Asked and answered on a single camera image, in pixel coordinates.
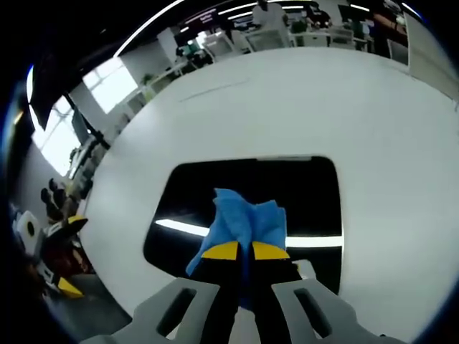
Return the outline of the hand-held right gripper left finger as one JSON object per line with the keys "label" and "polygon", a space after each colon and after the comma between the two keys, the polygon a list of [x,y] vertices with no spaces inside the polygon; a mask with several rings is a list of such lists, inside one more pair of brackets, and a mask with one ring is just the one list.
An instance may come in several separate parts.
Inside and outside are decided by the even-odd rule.
{"label": "hand-held right gripper left finger", "polygon": [[238,301],[222,284],[177,278],[137,306],[132,321],[91,344],[228,343]]}

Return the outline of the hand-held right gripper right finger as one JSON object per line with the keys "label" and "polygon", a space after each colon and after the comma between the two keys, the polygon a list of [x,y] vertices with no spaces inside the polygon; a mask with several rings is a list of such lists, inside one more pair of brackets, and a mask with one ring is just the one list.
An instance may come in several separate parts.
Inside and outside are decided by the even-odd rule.
{"label": "hand-held right gripper right finger", "polygon": [[316,279],[303,279],[286,251],[253,242],[252,311],[262,343],[400,343],[375,335],[356,312]]}

